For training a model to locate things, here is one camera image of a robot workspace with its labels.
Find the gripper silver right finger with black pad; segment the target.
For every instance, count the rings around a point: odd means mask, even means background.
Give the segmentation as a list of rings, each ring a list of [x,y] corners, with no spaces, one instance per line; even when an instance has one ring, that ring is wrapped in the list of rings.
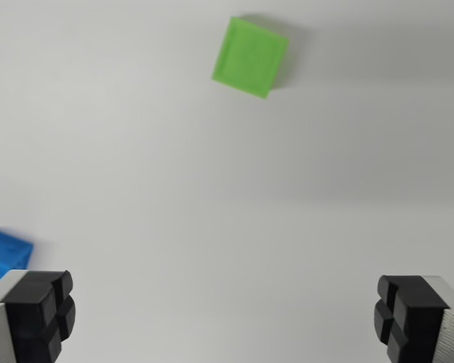
[[[440,276],[382,275],[374,326],[394,363],[454,363],[454,289]]]

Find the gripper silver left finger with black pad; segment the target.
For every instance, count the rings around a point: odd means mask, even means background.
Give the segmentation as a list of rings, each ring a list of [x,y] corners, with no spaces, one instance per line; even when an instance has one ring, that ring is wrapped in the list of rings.
[[[12,269],[0,279],[0,363],[53,363],[73,331],[69,271]]]

